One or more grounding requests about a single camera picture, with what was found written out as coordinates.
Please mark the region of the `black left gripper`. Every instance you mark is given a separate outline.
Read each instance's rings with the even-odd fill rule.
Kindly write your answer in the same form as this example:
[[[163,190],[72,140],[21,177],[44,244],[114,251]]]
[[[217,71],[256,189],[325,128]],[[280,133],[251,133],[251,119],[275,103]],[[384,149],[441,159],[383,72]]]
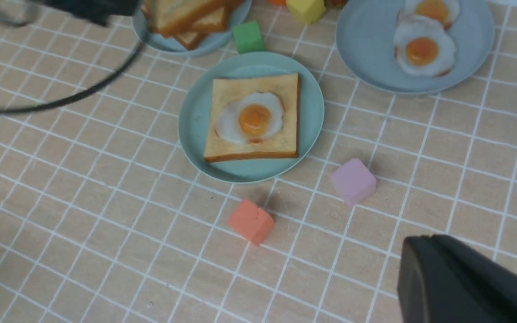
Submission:
[[[99,26],[107,26],[112,16],[131,17],[139,0],[42,0],[41,4]]]

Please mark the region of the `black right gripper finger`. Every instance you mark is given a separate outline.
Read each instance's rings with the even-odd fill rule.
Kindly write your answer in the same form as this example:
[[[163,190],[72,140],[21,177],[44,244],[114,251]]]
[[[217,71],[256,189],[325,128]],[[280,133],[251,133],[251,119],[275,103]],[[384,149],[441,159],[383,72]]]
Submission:
[[[403,240],[405,323],[517,323],[517,274],[449,235]]]

